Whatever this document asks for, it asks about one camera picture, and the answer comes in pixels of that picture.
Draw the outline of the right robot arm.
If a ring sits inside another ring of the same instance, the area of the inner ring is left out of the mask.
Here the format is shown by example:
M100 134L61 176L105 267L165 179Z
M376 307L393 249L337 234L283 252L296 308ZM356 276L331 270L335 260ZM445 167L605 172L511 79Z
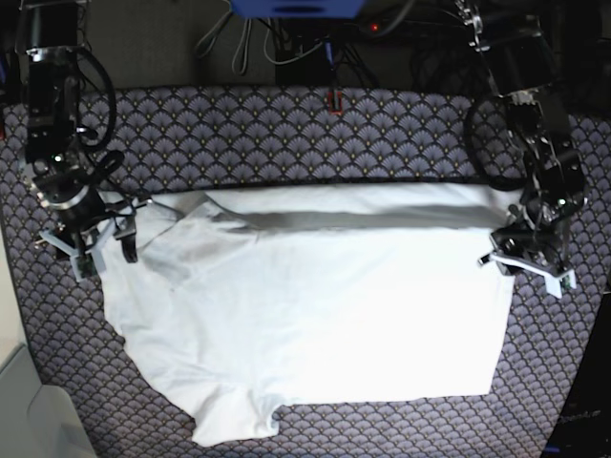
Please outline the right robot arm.
M113 190L107 202L99 192L111 183L124 154L109 147L116 128L116 91L110 76L79 37L85 12L82 1L24 1L16 49L28 58L25 106L27 141L20 160L26 183L42 206L56 213L59 224L42 232L43 241L69 260L77 280L102 273L102 248L117 240L124 259L137 262L137 209L145 200ZM81 122L79 63L98 74L108 98L104 135Z

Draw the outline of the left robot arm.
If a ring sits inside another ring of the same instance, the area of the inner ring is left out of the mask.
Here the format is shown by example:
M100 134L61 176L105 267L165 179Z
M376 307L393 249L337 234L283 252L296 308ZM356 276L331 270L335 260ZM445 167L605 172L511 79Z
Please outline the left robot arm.
M509 6L459 1L459 17L473 32L471 48L485 65L491 93L465 118L464 142L476 174L497 191L519 191L505 227L491 235L493 251L480 259L501 273L528 271L543 277L548 294L561 298L576 288L569 264L570 220L586 204L587 180L571 138L569 115L555 83L553 52L538 18ZM522 157L524 177L493 177L474 146L474 115L480 104L497 99L505 109L507 134Z

